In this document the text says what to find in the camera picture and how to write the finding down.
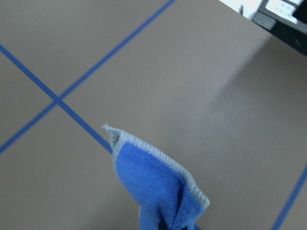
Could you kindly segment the blue microfiber towel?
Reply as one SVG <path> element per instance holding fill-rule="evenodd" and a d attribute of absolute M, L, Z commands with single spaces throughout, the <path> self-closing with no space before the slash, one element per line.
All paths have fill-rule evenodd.
<path fill-rule="evenodd" d="M 198 230 L 210 205 L 188 170 L 140 138 L 104 125 L 117 177 L 137 202 L 141 230 Z"/>

